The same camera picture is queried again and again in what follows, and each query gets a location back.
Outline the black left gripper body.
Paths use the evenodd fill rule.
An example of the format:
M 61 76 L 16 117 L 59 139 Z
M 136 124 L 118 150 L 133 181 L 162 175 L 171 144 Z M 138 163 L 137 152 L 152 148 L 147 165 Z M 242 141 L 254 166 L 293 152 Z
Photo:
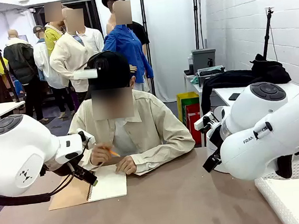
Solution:
M 80 180 L 93 179 L 92 172 L 81 167 L 78 162 L 67 162 L 55 170 L 55 173 L 59 176 L 66 176 L 74 173 L 74 175 Z

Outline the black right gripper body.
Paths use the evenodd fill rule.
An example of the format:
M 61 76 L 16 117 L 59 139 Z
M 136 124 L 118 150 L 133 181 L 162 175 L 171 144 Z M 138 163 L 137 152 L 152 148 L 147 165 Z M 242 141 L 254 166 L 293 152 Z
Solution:
M 213 152 L 212 155 L 216 159 L 220 159 L 220 148 L 224 141 L 220 135 L 220 129 L 221 129 L 221 125 L 217 126 L 212 132 L 208 141 L 210 151 Z

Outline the person's right hand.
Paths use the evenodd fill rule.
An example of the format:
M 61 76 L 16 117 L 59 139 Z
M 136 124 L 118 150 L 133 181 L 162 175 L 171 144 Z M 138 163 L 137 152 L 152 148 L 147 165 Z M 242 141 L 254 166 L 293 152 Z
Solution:
M 112 158 L 111 143 L 96 143 L 91 151 L 90 162 L 92 165 L 98 166 L 108 162 Z

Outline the person's left hand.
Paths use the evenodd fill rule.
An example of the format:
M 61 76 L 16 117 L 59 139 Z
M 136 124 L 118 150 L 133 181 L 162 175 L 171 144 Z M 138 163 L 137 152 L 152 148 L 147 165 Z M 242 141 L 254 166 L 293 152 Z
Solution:
M 133 158 L 131 156 L 125 156 L 122 160 L 120 160 L 116 164 L 116 173 L 123 172 L 127 175 L 136 173 L 137 166 L 133 161 Z

